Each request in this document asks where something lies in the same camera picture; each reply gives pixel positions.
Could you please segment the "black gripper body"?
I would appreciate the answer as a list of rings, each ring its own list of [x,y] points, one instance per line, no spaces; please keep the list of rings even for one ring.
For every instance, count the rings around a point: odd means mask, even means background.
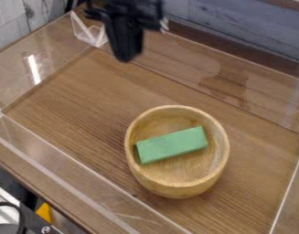
[[[108,16],[119,16],[133,21],[147,30],[167,31],[168,19],[164,16],[164,0],[144,0],[149,5],[145,10],[139,0],[87,0],[85,16],[96,21],[105,21]]]

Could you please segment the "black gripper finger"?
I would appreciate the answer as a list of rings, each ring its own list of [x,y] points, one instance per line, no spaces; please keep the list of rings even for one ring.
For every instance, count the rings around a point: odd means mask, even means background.
[[[129,26],[129,42],[131,42],[129,59],[133,59],[141,53],[143,50],[144,32],[143,28],[139,26],[136,21],[129,21],[128,26]]]
[[[128,42],[125,37],[127,30],[125,22],[120,16],[108,16],[105,18],[105,30],[113,55],[120,62],[127,62],[129,60]]]

